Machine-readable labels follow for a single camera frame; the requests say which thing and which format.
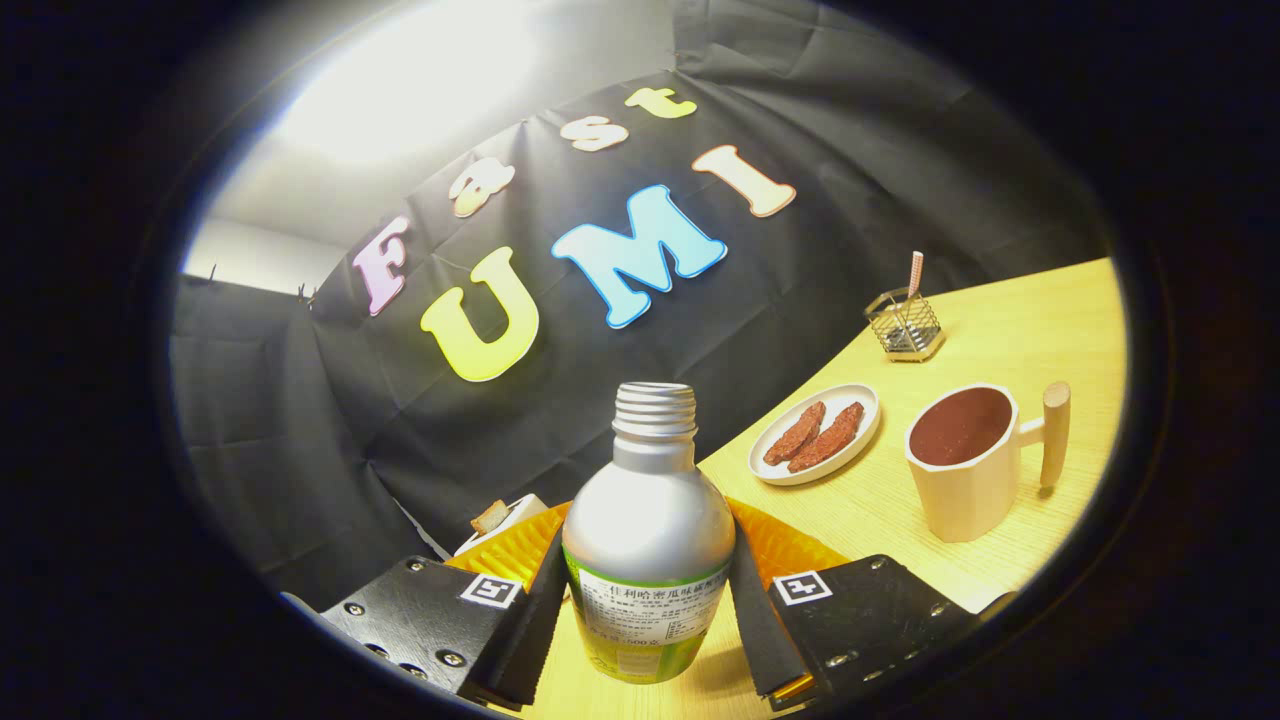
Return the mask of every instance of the bottle neck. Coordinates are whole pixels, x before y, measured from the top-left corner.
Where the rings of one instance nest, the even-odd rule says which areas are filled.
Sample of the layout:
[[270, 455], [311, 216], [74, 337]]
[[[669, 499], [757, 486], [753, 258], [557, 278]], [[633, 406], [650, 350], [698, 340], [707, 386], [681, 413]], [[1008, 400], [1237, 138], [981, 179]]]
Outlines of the bottle neck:
[[613, 418], [613, 464], [636, 473], [691, 471], [695, 410], [689, 386], [623, 383]]
[[613, 438], [613, 464], [634, 473], [666, 475], [694, 470], [692, 441], [652, 441], [617, 436]]

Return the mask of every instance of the screw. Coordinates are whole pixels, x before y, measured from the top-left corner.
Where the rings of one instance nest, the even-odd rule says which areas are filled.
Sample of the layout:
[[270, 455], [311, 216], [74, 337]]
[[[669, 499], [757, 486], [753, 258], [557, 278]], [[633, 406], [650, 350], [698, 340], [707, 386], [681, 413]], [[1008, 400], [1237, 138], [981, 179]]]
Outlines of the screw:
[[436, 652], [435, 659], [449, 667], [462, 667], [467, 664], [461, 655], [453, 652], [452, 650], [442, 650], [440, 652]]

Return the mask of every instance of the yellow letter u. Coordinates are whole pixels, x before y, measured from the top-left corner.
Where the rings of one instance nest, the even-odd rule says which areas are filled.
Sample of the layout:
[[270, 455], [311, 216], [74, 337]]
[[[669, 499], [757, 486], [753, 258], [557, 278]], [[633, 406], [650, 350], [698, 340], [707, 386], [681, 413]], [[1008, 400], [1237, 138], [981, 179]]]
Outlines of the yellow letter u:
[[507, 311], [507, 332], [484, 342], [462, 311], [462, 288], [451, 287], [422, 313], [422, 331], [434, 333], [444, 359], [465, 380], [483, 383], [520, 361], [538, 336], [538, 306], [511, 268], [509, 247], [494, 250], [471, 270], [471, 282], [488, 283]]

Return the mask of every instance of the drink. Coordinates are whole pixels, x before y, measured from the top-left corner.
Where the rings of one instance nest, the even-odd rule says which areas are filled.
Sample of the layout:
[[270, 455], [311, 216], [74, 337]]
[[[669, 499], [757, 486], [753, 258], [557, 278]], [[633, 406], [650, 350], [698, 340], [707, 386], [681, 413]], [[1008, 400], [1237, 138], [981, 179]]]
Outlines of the drink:
[[690, 387], [623, 383], [613, 461], [579, 491], [562, 543], [586, 652], [602, 673], [660, 683], [692, 664], [719, 606], [733, 518], [694, 466]]

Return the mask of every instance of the green label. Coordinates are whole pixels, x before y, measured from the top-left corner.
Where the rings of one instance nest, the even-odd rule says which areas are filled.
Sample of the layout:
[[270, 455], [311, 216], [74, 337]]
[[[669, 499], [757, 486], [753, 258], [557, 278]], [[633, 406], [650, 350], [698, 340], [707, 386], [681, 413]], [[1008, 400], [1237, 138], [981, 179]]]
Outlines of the green label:
[[598, 573], [566, 548], [573, 609], [598, 670], [628, 683], [660, 683], [692, 664], [719, 606], [728, 562], [673, 583]]

